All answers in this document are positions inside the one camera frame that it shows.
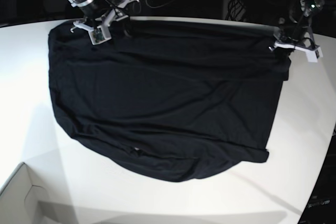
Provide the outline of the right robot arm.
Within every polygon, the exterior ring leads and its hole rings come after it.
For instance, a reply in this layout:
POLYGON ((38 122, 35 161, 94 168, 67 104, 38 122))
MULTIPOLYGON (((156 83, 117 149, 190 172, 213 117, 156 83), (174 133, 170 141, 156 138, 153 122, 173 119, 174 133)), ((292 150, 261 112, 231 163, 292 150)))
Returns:
POLYGON ((120 22, 130 18, 126 7, 139 0, 121 0, 115 4, 110 0, 67 0, 72 7, 79 8, 84 17, 73 21, 70 31, 85 30, 93 45, 102 44, 112 39, 110 26, 113 22, 120 22))

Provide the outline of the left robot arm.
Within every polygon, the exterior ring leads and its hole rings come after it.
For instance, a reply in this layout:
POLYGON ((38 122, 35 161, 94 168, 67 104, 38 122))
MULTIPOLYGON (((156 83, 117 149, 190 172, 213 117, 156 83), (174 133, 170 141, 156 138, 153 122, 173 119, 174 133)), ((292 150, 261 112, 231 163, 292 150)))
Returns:
POLYGON ((306 54, 308 62, 317 63, 323 53, 314 39, 312 19, 322 11, 324 0, 287 0, 287 3, 289 20, 279 21, 274 30, 275 42, 269 50, 299 50, 306 54))

